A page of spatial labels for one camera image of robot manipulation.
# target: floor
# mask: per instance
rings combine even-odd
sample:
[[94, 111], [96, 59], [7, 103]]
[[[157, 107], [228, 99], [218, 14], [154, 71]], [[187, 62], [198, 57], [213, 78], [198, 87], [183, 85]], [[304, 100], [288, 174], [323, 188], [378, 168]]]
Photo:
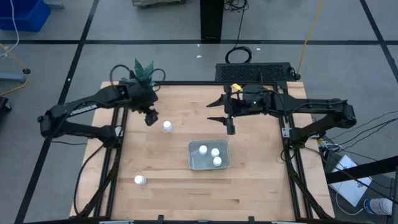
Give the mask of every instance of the floor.
[[[167, 80], [214, 80], [215, 64], [223, 63], [225, 53], [233, 47], [201, 44], [198, 0], [149, 9], [133, 7], [130, 0], [61, 2], [65, 9], [53, 9], [40, 32], [20, 32], [24, 42], [14, 50], [32, 73], [26, 88], [7, 96], [13, 111], [0, 125], [2, 223], [16, 219], [43, 145], [36, 119], [59, 99], [66, 97], [66, 101], [71, 101], [95, 93], [101, 82], [108, 80], [112, 66], [123, 63], [133, 67], [135, 58], [144, 64], [154, 60], [155, 68], [167, 72]], [[398, 70], [392, 59], [398, 58], [398, 29], [394, 29], [398, 2], [366, 0], [368, 15], [361, 4], [364, 2], [324, 1], [312, 39], [325, 41], [310, 42], [300, 71], [309, 97], [349, 99], [358, 124], [398, 110]], [[252, 49], [252, 62], [290, 62], [297, 68], [302, 43], [296, 40], [305, 38], [317, 7], [318, 1], [311, 0], [249, 0], [240, 39]], [[86, 23], [90, 12], [92, 23]], [[369, 22], [369, 15], [373, 16], [376, 26]], [[236, 39], [240, 17], [240, 12], [224, 13], [223, 40]], [[13, 31], [0, 30], [1, 43], [12, 45], [15, 39]], [[117, 44], [107, 40], [136, 41]], [[232, 62], [245, 59], [245, 55], [238, 52], [231, 55]], [[0, 71], [21, 72], [9, 57], [0, 58]], [[115, 77], [123, 75], [126, 74], [118, 71]], [[0, 90], [17, 85], [1, 82]], [[68, 91], [62, 91], [69, 85]], [[83, 114], [75, 121], [90, 124], [92, 116], [93, 113]], [[391, 114], [372, 124], [395, 117], [396, 114]], [[396, 156], [396, 127], [394, 123], [386, 126], [351, 150], [373, 159]], [[343, 142], [362, 130], [335, 140]], [[334, 129], [328, 135], [333, 137], [342, 131]], [[68, 217], [84, 148], [51, 145], [25, 222]], [[365, 157], [351, 157], [358, 164], [371, 162]]]

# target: wooden tabletop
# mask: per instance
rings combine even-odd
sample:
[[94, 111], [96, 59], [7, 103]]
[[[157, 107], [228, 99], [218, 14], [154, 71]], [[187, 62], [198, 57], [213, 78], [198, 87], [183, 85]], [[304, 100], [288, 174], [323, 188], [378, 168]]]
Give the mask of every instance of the wooden tabletop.
[[[288, 87], [292, 96], [306, 97], [303, 83], [288, 83]], [[225, 116], [222, 106], [206, 108], [222, 93], [222, 86], [164, 85], [157, 93], [154, 108], [159, 120], [153, 126], [146, 126], [143, 114], [129, 112], [112, 219], [155, 220], [165, 215], [166, 220], [247, 220], [248, 216], [256, 221], [294, 220], [286, 166], [279, 157], [282, 141], [278, 119], [264, 115], [236, 118], [236, 134], [228, 136], [225, 126], [206, 119]], [[110, 124], [112, 113], [96, 110], [93, 125]], [[309, 114], [295, 114], [294, 120], [298, 127], [312, 122]], [[172, 123], [172, 133], [164, 131], [164, 121]], [[231, 166], [191, 170], [188, 144], [198, 139], [226, 139]], [[100, 145], [97, 139], [89, 140], [85, 159]], [[307, 146], [317, 149], [316, 140], [308, 140]], [[81, 175], [80, 210], [98, 188], [104, 152], [97, 154]], [[302, 149], [302, 161], [309, 191], [334, 216], [319, 155]], [[135, 184], [136, 175], [143, 175], [146, 185]], [[298, 196], [304, 217], [299, 190]], [[106, 192], [101, 214], [107, 198]]]

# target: cable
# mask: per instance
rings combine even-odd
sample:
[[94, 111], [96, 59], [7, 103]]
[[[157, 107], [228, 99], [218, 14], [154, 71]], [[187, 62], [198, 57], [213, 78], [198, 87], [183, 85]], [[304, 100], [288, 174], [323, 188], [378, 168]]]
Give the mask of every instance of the cable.
[[[10, 49], [7, 49], [3, 44], [0, 43], [0, 47], [5, 51], [5, 53], [1, 54], [0, 57], [4, 57], [7, 54], [10, 55], [22, 67], [22, 71], [25, 74], [29, 74], [30, 70], [13, 53], [11, 53], [11, 51], [14, 50], [14, 48], [19, 43], [19, 33], [18, 33], [17, 25], [15, 23], [14, 4], [13, 4], [12, 0], [10, 0], [10, 4], [11, 4], [12, 23], [14, 24], [15, 32], [17, 34], [17, 42]], [[10, 93], [12, 93], [14, 91], [20, 90], [20, 89], [24, 88], [28, 84], [28, 82], [29, 81], [28, 81], [28, 79], [26, 77], [25, 78], [25, 82], [22, 85], [20, 85], [18, 87], [15, 87], [15, 88], [13, 88], [13, 89], [11, 89], [9, 91], [5, 91], [4, 93], [0, 93], [0, 96], [4, 96], [4, 95], [10, 94]]]
[[[164, 80], [166, 80], [166, 72], [165, 72], [163, 69], [161, 69], [161, 68], [153, 69], [153, 71], [152, 71], [149, 75], [151, 76], [151, 75], [152, 75], [154, 72], [156, 72], [156, 71], [161, 71], [161, 72], [163, 72], [163, 79], [162, 79], [162, 82], [164, 82]], [[154, 91], [155, 91], [155, 92], [159, 91], [160, 88], [161, 88], [161, 85], [160, 85], [160, 84], [157, 84], [157, 85], [156, 85], [156, 83], [155, 83], [154, 87], [155, 87], [155, 86], [159, 86], [159, 88], [158, 88], [157, 90], [154, 90]]]
[[358, 142], [362, 141], [363, 139], [366, 139], [367, 137], [371, 136], [372, 134], [374, 134], [374, 133], [380, 131], [382, 128], [386, 127], [389, 123], [392, 123], [393, 121], [390, 121], [390, 122], [386, 123], [385, 125], [381, 126], [381, 127], [380, 127], [379, 129], [377, 129], [376, 131], [373, 131], [372, 133], [368, 134], [367, 136], [365, 136], [365, 137], [361, 138], [360, 140], [354, 142], [354, 144], [352, 144], [352, 145], [346, 147], [344, 150], [353, 147], [356, 143], [358, 143]]
[[[354, 161], [354, 160], [349, 156], [348, 153], [352, 153], [352, 154], [357, 155], [357, 156], [362, 156], [362, 157], [368, 158], [368, 159], [370, 159], [370, 160], [377, 161], [377, 160], [375, 160], [375, 159], [373, 159], [373, 158], [370, 158], [370, 157], [368, 157], [368, 156], [364, 156], [364, 155], [358, 154], [358, 153], [356, 153], [356, 152], [346, 151], [346, 150], [344, 149], [343, 146], [340, 146], [339, 144], [335, 144], [335, 143], [334, 143], [330, 138], [328, 138], [327, 136], [324, 136], [324, 138], [329, 139], [329, 141], [332, 142], [332, 145], [337, 145], [337, 146], [339, 147], [339, 149], [341, 149], [342, 151], [345, 151], [345, 152], [346, 152], [346, 155], [351, 159], [351, 161]], [[377, 183], [375, 180], [373, 180], [373, 182], [374, 182], [375, 184], [377, 184], [378, 186], [380, 186], [380, 187], [384, 187], [385, 189], [391, 189], [391, 187], [383, 186], [383, 185]]]
[[17, 91], [17, 90], [20, 90], [21, 88], [24, 88], [27, 84], [28, 84], [28, 79], [27, 79], [27, 77], [25, 78], [25, 82], [22, 84], [22, 85], [20, 85], [20, 86], [17, 86], [17, 87], [15, 87], [15, 88], [13, 88], [13, 89], [11, 89], [11, 90], [8, 90], [8, 91], [5, 91], [4, 93], [0, 93], [0, 96], [5, 96], [5, 95], [7, 95], [7, 94], [10, 94], [10, 93], [12, 93], [12, 92], [15, 92], [15, 91]]
[[373, 160], [373, 161], [378, 161], [378, 160], [376, 160], [376, 159], [373, 159], [373, 158], [371, 158], [371, 157], [358, 154], [358, 153], [356, 153], [356, 152], [347, 151], [347, 150], [345, 150], [345, 149], [343, 149], [343, 151], [348, 152], [348, 153], [351, 153], [351, 154], [354, 154], [354, 155], [357, 155], [357, 156], [361, 156], [361, 157], [364, 157], [364, 158], [368, 158], [368, 159]]
[[[313, 152], [316, 152], [317, 154], [320, 155], [321, 160], [323, 160], [324, 162], [326, 162], [326, 159], [323, 158], [323, 156], [322, 156], [322, 155], [320, 154], [320, 152], [318, 152], [317, 150], [311, 149], [311, 148], [309, 148], [309, 147], [307, 147], [307, 146], [305, 146], [304, 148], [305, 148], [305, 149], [309, 149], [309, 150], [311, 150], [311, 151], [313, 151]], [[362, 184], [363, 186], [365, 186], [365, 187], [371, 189], [373, 192], [377, 193], [378, 195], [383, 196], [384, 198], [386, 198], [386, 199], [388, 199], [388, 200], [390, 200], [390, 201], [392, 201], [392, 202], [398, 204], [398, 202], [397, 202], [396, 200], [391, 199], [389, 196], [387, 196], [387, 195], [385, 195], [385, 194], [383, 194], [383, 193], [380, 193], [379, 191], [375, 190], [374, 188], [370, 187], [369, 185], [367, 185], [367, 184], [363, 183], [362, 181], [358, 180], [357, 178], [353, 177], [351, 174], [349, 174], [349, 173], [347, 173], [347, 172], [345, 172], [345, 171], [343, 171], [343, 170], [341, 170], [341, 169], [339, 169], [339, 168], [337, 168], [337, 167], [335, 167], [335, 168], [336, 168], [338, 171], [341, 171], [342, 174], [346, 175], [347, 177], [351, 178], [352, 180], [357, 181], [358, 183]]]
[[338, 191], [340, 190], [340, 187], [341, 187], [342, 184], [343, 184], [343, 183], [340, 183], [340, 186], [338, 187], [338, 189], [337, 189], [337, 191], [336, 191], [336, 198], [335, 198], [335, 200], [336, 200], [337, 207], [340, 208], [340, 210], [341, 210], [342, 212], [344, 212], [345, 214], [347, 214], [347, 215], [357, 215], [357, 214], [361, 213], [361, 212], [363, 211], [363, 208], [361, 208], [361, 209], [360, 209], [359, 211], [357, 211], [356, 213], [348, 213], [348, 212], [346, 212], [344, 209], [342, 209], [342, 208], [340, 207], [340, 205], [338, 204], [337, 196], [338, 196]]
[[389, 123], [391, 123], [391, 122], [393, 122], [393, 121], [395, 121], [395, 120], [397, 120], [397, 119], [398, 119], [398, 118], [394, 118], [394, 119], [391, 119], [391, 120], [386, 121], [386, 122], [384, 122], [384, 123], [381, 123], [381, 124], [378, 124], [378, 125], [373, 126], [373, 127], [371, 127], [371, 128], [368, 128], [368, 129], [366, 129], [366, 130], [360, 132], [359, 134], [357, 134], [355, 137], [351, 138], [350, 140], [345, 141], [344, 143], [341, 143], [341, 145], [344, 145], [344, 144], [346, 144], [346, 143], [349, 143], [350, 141], [356, 139], [358, 136], [360, 136], [361, 134], [365, 133], [366, 131], [370, 131], [370, 130], [375, 129], [375, 128], [379, 127], [379, 126], [382, 126], [382, 127], [379, 128], [377, 131], [372, 132], [371, 134], [369, 134], [369, 135], [366, 136], [366, 137], [369, 137], [370, 135], [372, 135], [372, 134], [378, 132], [380, 129], [384, 128], [387, 124], [389, 124]]
[[82, 145], [87, 145], [87, 143], [69, 143], [69, 142], [63, 142], [63, 141], [51, 141], [51, 143], [67, 144], [67, 145], [69, 145], [69, 146], [82, 146]]
[[322, 4], [323, 4], [323, 0], [320, 0], [320, 1], [319, 1], [319, 5], [318, 5], [317, 12], [315, 13], [315, 17], [313, 18], [313, 21], [312, 21], [312, 23], [311, 23], [310, 30], [309, 30], [309, 32], [307, 33], [307, 36], [305, 37], [304, 46], [303, 46], [303, 52], [301, 53], [300, 63], [298, 63], [297, 74], [300, 73], [301, 64], [302, 64], [302, 62], [303, 62], [304, 55], [305, 55], [305, 49], [307, 48], [307, 42], [308, 42], [309, 39], [311, 39], [312, 31], [313, 31], [313, 28], [315, 27], [315, 23], [316, 23], [316, 21], [317, 21], [317, 19], [318, 19], [318, 15], [319, 15], [319, 13], [320, 13], [320, 11], [321, 11]]
[[224, 10], [225, 11], [236, 11], [240, 9], [248, 10], [249, 9], [249, 4], [245, 4], [245, 0], [243, 1], [243, 5], [240, 5], [240, 1], [236, 0], [237, 3], [234, 3], [235, 0], [225, 0], [224, 2]]
[[125, 65], [115, 65], [111, 71], [109, 72], [109, 81], [111, 82], [111, 85], [113, 86], [113, 88], [115, 89], [115, 91], [117, 91], [116, 87], [113, 85], [113, 72], [115, 71], [115, 69], [119, 68], [119, 67], [123, 67], [125, 68], [127, 71], [129, 71], [129, 73], [131, 74], [132, 70], [130, 70], [129, 67], [125, 66]]
[[242, 16], [241, 16], [241, 22], [240, 22], [240, 24], [239, 24], [238, 38], [236, 39], [235, 46], [234, 46], [231, 50], [229, 50], [229, 51], [226, 53], [226, 55], [225, 55], [225, 62], [226, 62], [226, 63], [231, 63], [231, 62], [229, 61], [229, 55], [230, 55], [232, 52], [234, 52], [235, 50], [243, 50], [243, 51], [245, 51], [246, 53], [248, 53], [248, 59], [246, 59], [243, 63], [250, 63], [250, 61], [251, 61], [252, 52], [251, 52], [251, 50], [250, 50], [249, 47], [245, 47], [245, 46], [236, 47], [236, 46], [238, 45], [238, 42], [239, 42], [239, 36], [241, 35], [242, 21], [243, 21], [244, 12], [245, 12], [245, 10], [246, 10], [246, 9], [245, 9], [246, 5], [247, 5], [248, 8], [249, 8], [248, 0], [244, 0], [243, 6], [241, 6], [241, 8], [239, 8], [239, 9], [242, 9]]
[[79, 211], [77, 209], [77, 204], [76, 204], [76, 196], [77, 196], [77, 189], [79, 187], [79, 181], [80, 181], [80, 176], [81, 173], [83, 172], [83, 169], [85, 168], [85, 166], [87, 165], [88, 161], [93, 158], [102, 148], [103, 148], [104, 144], [102, 144], [96, 151], [94, 151], [94, 153], [92, 153], [91, 156], [89, 156], [86, 161], [83, 163], [83, 165], [81, 166], [80, 170], [79, 170], [79, 174], [77, 175], [77, 181], [76, 181], [76, 185], [75, 185], [75, 193], [73, 194], [73, 209], [75, 210], [76, 215], [79, 214]]
[[17, 24], [15, 23], [15, 12], [14, 12], [14, 4], [12, 3], [12, 0], [10, 0], [10, 4], [11, 4], [11, 17], [12, 17], [12, 23], [14, 24], [14, 28], [15, 28], [15, 33], [17, 34], [17, 42], [14, 44], [14, 46], [12, 46], [9, 50], [6, 50], [6, 48], [4, 48], [4, 50], [6, 51], [6, 53], [1, 54], [0, 57], [3, 57], [5, 55], [7, 55], [9, 52], [11, 52], [12, 50], [14, 50], [14, 48], [19, 44], [19, 33], [18, 33], [18, 29], [17, 29]]
[[363, 126], [369, 124], [370, 122], [372, 122], [372, 121], [374, 121], [374, 120], [377, 120], [377, 119], [379, 119], [379, 118], [384, 117], [385, 115], [393, 114], [393, 113], [396, 113], [396, 112], [398, 112], [398, 110], [396, 110], [396, 111], [391, 111], [391, 112], [387, 112], [387, 113], [385, 113], [385, 114], [383, 114], [383, 115], [381, 115], [381, 116], [378, 116], [377, 118], [373, 118], [372, 120], [368, 121], [367, 123], [364, 123], [364, 124], [359, 125], [358, 127], [354, 128], [354, 129], [351, 129], [351, 130], [349, 130], [349, 131], [345, 131], [345, 132], [343, 132], [343, 133], [341, 133], [341, 134], [339, 134], [339, 135], [333, 137], [332, 139], [335, 139], [335, 138], [337, 138], [337, 137], [340, 137], [340, 136], [344, 135], [345, 133], [350, 133], [350, 132], [352, 132], [352, 131], [354, 131], [354, 130], [360, 128], [360, 127], [363, 127]]
[[[118, 139], [121, 137], [122, 133], [123, 133], [123, 130], [120, 130], [120, 132], [119, 132], [119, 134], [118, 134], [118, 137], [116, 138], [116, 140], [115, 140], [114, 143], [116, 143], [116, 142], [118, 141]], [[78, 174], [78, 176], [77, 176], [76, 185], [75, 185], [75, 192], [73, 193], [73, 209], [74, 209], [76, 215], [79, 214], [79, 211], [78, 211], [78, 209], [77, 209], [77, 204], [76, 204], [76, 196], [77, 196], [77, 190], [78, 190], [78, 188], [79, 188], [79, 182], [80, 182], [81, 173], [83, 172], [83, 169], [84, 169], [85, 166], [87, 165], [88, 161], [89, 161], [90, 159], [92, 159], [103, 147], [104, 147], [104, 144], [102, 144], [96, 151], [94, 151], [94, 152], [92, 153], [92, 155], [89, 156], [89, 157], [86, 159], [86, 161], [83, 163], [83, 165], [81, 166], [81, 168], [80, 168], [80, 170], [79, 170], [79, 174]]]
[[[285, 149], [282, 150], [282, 152], [280, 152], [280, 159], [284, 162], [286, 162], [286, 160], [282, 157], [283, 153], [284, 153]], [[289, 160], [291, 161], [294, 157], [296, 156], [296, 151], [293, 152], [293, 155], [289, 158]]]

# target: plastic bin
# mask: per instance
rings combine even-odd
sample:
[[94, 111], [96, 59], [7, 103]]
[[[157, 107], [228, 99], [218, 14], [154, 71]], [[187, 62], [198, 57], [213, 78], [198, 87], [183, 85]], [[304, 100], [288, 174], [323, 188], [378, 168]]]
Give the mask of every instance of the plastic bin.
[[[50, 15], [50, 9], [43, 0], [12, 0], [14, 18], [20, 31], [41, 30]], [[14, 30], [10, 0], [0, 0], [0, 29]]]

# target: black cable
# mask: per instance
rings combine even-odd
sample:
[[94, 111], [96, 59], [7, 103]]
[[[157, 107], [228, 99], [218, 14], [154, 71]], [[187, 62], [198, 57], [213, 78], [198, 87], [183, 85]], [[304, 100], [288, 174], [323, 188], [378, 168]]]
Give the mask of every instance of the black cable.
[[[344, 167], [344, 166], [340, 163], [339, 160], [337, 160], [337, 159], [334, 158], [333, 156], [330, 156], [330, 157], [333, 158], [335, 161], [337, 161], [337, 163], [339, 163], [342, 167]], [[373, 180], [373, 179], [372, 179], [372, 181], [373, 181], [376, 185], [378, 185], [378, 186], [380, 186], [380, 187], [383, 187], [383, 188], [385, 188], [385, 189], [391, 189], [391, 187], [386, 187], [386, 186], [384, 186], [384, 185], [382, 185], [382, 184], [379, 184], [378, 182], [376, 182], [376, 181]]]
[[103, 148], [104, 144], [102, 144], [96, 151], [94, 151], [94, 153], [92, 153], [91, 156], [89, 156], [86, 161], [83, 163], [83, 165], [81, 166], [80, 170], [79, 170], [79, 174], [77, 175], [77, 181], [76, 181], [76, 185], [75, 185], [75, 192], [73, 194], [73, 209], [75, 210], [76, 215], [79, 214], [79, 211], [77, 210], [77, 204], [76, 204], [76, 196], [77, 196], [77, 189], [79, 187], [79, 181], [80, 181], [80, 176], [81, 173], [83, 172], [83, 169], [85, 168], [85, 166], [87, 165], [87, 162], [93, 158], [102, 148]]
[[125, 68], [127, 71], [129, 71], [129, 78], [134, 78], [136, 75], [134, 74], [134, 72], [132, 70], [130, 70], [129, 67], [125, 66], [125, 65], [115, 65], [111, 71], [109, 72], [109, 81], [111, 83], [111, 86], [113, 86], [113, 89], [115, 90], [116, 94], [118, 94], [118, 90], [116, 89], [115, 85], [113, 85], [113, 72], [115, 71], [115, 69], [122, 67]]
[[121, 64], [115, 65], [115, 66], [111, 69], [111, 71], [109, 72], [109, 81], [111, 82], [111, 85], [112, 85], [112, 86], [113, 86], [113, 72], [115, 71], [115, 69], [117, 69], [117, 68], [119, 68], [119, 67], [125, 68], [127, 71], [129, 71], [129, 74], [132, 72], [132, 70], [130, 70], [130, 68], [127, 67], [127, 66], [125, 66], [125, 65], [121, 65]]
[[332, 139], [335, 139], [335, 138], [337, 138], [337, 137], [340, 137], [340, 136], [344, 135], [345, 133], [350, 133], [350, 132], [352, 132], [352, 131], [354, 131], [354, 130], [360, 128], [360, 127], [363, 127], [363, 126], [365, 126], [365, 125], [371, 123], [371, 122], [374, 121], [374, 120], [377, 120], [377, 119], [379, 119], [379, 118], [384, 117], [385, 115], [393, 114], [393, 113], [396, 113], [396, 112], [398, 112], [398, 110], [397, 110], [397, 111], [391, 111], [391, 112], [387, 112], [387, 113], [385, 113], [385, 114], [382, 114], [382, 115], [378, 116], [377, 118], [373, 118], [372, 120], [368, 121], [367, 123], [361, 124], [361, 125], [359, 125], [358, 127], [354, 128], [354, 129], [351, 129], [351, 130], [349, 130], [349, 131], [345, 131], [345, 132], [343, 132], [343, 133], [341, 133], [341, 134], [339, 134], [339, 135], [333, 137]]
[[371, 158], [371, 157], [369, 157], [369, 156], [364, 156], [364, 155], [358, 154], [358, 153], [356, 153], [356, 152], [347, 151], [346, 149], [343, 149], [343, 151], [348, 152], [348, 153], [351, 153], [351, 154], [354, 154], [354, 155], [357, 155], [357, 156], [361, 156], [361, 157], [363, 157], [363, 158], [368, 158], [368, 159], [370, 159], [370, 160], [372, 160], [372, 161], [377, 161], [377, 159], [373, 159], [373, 158]]
[[[325, 138], [326, 140], [330, 141], [332, 144], [335, 144], [335, 143], [333, 142], [333, 140], [331, 140], [330, 138], [328, 138], [328, 136], [323, 136], [323, 138]], [[346, 151], [345, 149], [342, 149], [342, 151], [345, 151], [345, 152], [348, 152], [348, 153], [352, 153], [352, 154], [357, 155], [357, 156], [362, 156], [362, 157], [368, 158], [368, 159], [370, 159], [370, 160], [372, 160], [372, 161], [377, 161], [376, 159], [373, 159], [373, 158], [368, 157], [368, 156], [364, 156], [364, 155], [362, 155], [362, 154], [358, 154], [358, 153], [356, 153], [356, 152]], [[374, 180], [373, 180], [373, 182], [374, 182], [375, 184], [377, 184], [378, 186], [380, 186], [380, 187], [384, 187], [385, 189], [391, 189], [391, 187], [383, 186], [383, 185], [377, 183], [377, 182], [374, 181]]]
[[248, 53], [248, 59], [246, 59], [243, 63], [250, 63], [250, 61], [251, 61], [252, 52], [251, 52], [251, 50], [250, 50], [249, 47], [245, 47], [245, 46], [236, 47], [236, 46], [238, 45], [238, 42], [239, 42], [239, 36], [241, 35], [242, 21], [243, 21], [244, 12], [245, 12], [245, 10], [246, 10], [246, 9], [245, 9], [246, 5], [249, 6], [248, 0], [244, 0], [244, 4], [243, 4], [243, 6], [241, 6], [241, 8], [240, 8], [240, 9], [242, 9], [242, 16], [241, 16], [241, 22], [240, 22], [240, 24], [239, 24], [238, 38], [236, 39], [235, 46], [234, 46], [231, 50], [229, 50], [229, 51], [226, 53], [226, 55], [225, 55], [225, 63], [231, 63], [231, 62], [229, 61], [229, 55], [230, 55], [232, 52], [234, 52], [235, 50], [243, 50], [243, 51], [245, 51], [245, 52]]
[[225, 0], [224, 1], [224, 10], [225, 11], [236, 11], [240, 9], [248, 10], [249, 4], [245, 4], [246, 1], [243, 1], [243, 5], [240, 6], [240, 0]]
[[82, 146], [82, 145], [87, 145], [87, 143], [69, 143], [69, 142], [63, 142], [63, 141], [51, 141], [51, 143], [67, 144], [67, 145], [69, 145], [69, 146]]
[[362, 141], [363, 139], [366, 139], [367, 137], [371, 136], [372, 134], [374, 134], [374, 133], [380, 131], [382, 128], [386, 127], [388, 124], [394, 122], [395, 120], [397, 120], [397, 119], [394, 119], [393, 121], [390, 121], [390, 122], [384, 124], [383, 126], [381, 126], [381, 127], [380, 127], [379, 129], [377, 129], [376, 131], [373, 131], [372, 133], [370, 133], [370, 134], [368, 134], [367, 136], [361, 138], [360, 140], [354, 142], [354, 144], [352, 144], [352, 145], [350, 145], [350, 146], [344, 148], [343, 150], [345, 151], [346, 149], [349, 149], [349, 148], [353, 147], [356, 143], [358, 143], [358, 142]]
[[[286, 162], [286, 160], [282, 157], [282, 154], [284, 153], [285, 149], [282, 150], [282, 152], [280, 152], [280, 159], [284, 162]], [[289, 158], [289, 160], [291, 161], [294, 157], [296, 156], [296, 151], [293, 152], [293, 155]]]
[[[320, 152], [318, 152], [318, 151], [315, 150], [315, 149], [311, 149], [311, 148], [309, 148], [309, 147], [304, 147], [304, 148], [305, 148], [305, 149], [309, 149], [309, 150], [311, 150], [311, 151], [314, 151], [314, 152], [316, 152], [317, 154], [321, 155]], [[349, 174], [349, 173], [345, 172], [344, 170], [341, 170], [341, 169], [339, 169], [339, 168], [337, 168], [337, 167], [335, 167], [335, 168], [336, 168], [338, 171], [341, 171], [342, 174], [344, 174], [344, 175], [346, 175], [347, 177], [351, 178], [352, 180], [355, 180], [355, 181], [357, 181], [358, 183], [362, 184], [363, 186], [365, 186], [365, 187], [371, 189], [374, 193], [377, 193], [378, 195], [383, 196], [384, 198], [390, 200], [391, 202], [394, 202], [394, 203], [398, 204], [398, 202], [397, 202], [396, 200], [393, 200], [393, 199], [391, 199], [389, 196], [387, 196], [387, 195], [385, 195], [385, 194], [383, 194], [383, 193], [380, 193], [380, 192], [377, 191], [377, 190], [374, 190], [372, 187], [370, 187], [369, 185], [363, 183], [362, 181], [358, 180], [357, 178], [353, 177], [351, 174]]]
[[[153, 71], [152, 71], [149, 75], [152, 75], [152, 74], [153, 74], [154, 72], [156, 72], [156, 71], [161, 71], [161, 72], [163, 72], [163, 79], [162, 79], [162, 82], [164, 82], [164, 80], [166, 80], [166, 72], [165, 72], [163, 69], [161, 69], [161, 68], [153, 69]], [[160, 85], [160, 84], [157, 84], [157, 85], [156, 85], [156, 83], [155, 83], [154, 87], [155, 87], [155, 86], [158, 86], [159, 88], [158, 88], [157, 90], [154, 90], [154, 91], [155, 91], [155, 92], [159, 91], [160, 88], [161, 88], [161, 85]]]
[[62, 127], [62, 125], [64, 124], [64, 122], [68, 119], [68, 115], [69, 115], [72, 111], [74, 111], [74, 110], [77, 109], [79, 106], [84, 105], [85, 103], [88, 103], [88, 102], [96, 102], [96, 103], [101, 103], [101, 104], [103, 104], [103, 105], [106, 105], [106, 103], [102, 103], [102, 102], [95, 101], [95, 100], [83, 101], [83, 102], [77, 104], [77, 105], [74, 106], [72, 109], [70, 109], [67, 113], [65, 113], [65, 117], [61, 120], [60, 124], [58, 125], [58, 127], [56, 128], [56, 130], [53, 132], [53, 134], [50, 136], [50, 138], [53, 138], [54, 136], [56, 136], [56, 135], [58, 134], [60, 128]]
[[355, 137], [353, 137], [353, 138], [351, 138], [350, 140], [348, 140], [348, 141], [345, 141], [344, 143], [341, 143], [341, 144], [339, 144], [339, 145], [344, 145], [344, 144], [346, 144], [346, 143], [349, 143], [350, 141], [352, 141], [352, 140], [354, 140], [354, 139], [356, 139], [358, 136], [360, 136], [361, 134], [363, 134], [363, 133], [365, 133], [366, 131], [370, 131], [370, 130], [372, 130], [372, 129], [375, 129], [375, 128], [377, 128], [377, 127], [380, 127], [380, 126], [382, 126], [381, 128], [379, 128], [377, 131], [375, 131], [375, 132], [372, 132], [371, 134], [369, 134], [369, 135], [367, 135], [366, 137], [369, 137], [370, 135], [372, 135], [372, 134], [374, 134], [374, 133], [376, 133], [376, 132], [378, 132], [380, 129], [382, 129], [382, 128], [384, 128], [387, 124], [389, 124], [389, 123], [391, 123], [391, 122], [393, 122], [393, 121], [395, 121], [395, 120], [397, 120], [398, 118], [394, 118], [394, 119], [391, 119], [391, 120], [389, 120], [389, 121], [386, 121], [386, 122], [384, 122], [384, 123], [381, 123], [381, 124], [378, 124], [378, 125], [376, 125], [376, 126], [373, 126], [373, 127], [371, 127], [371, 128], [368, 128], [368, 129], [366, 129], [366, 130], [364, 130], [364, 131], [362, 131], [362, 132], [360, 132], [359, 134], [357, 134]]

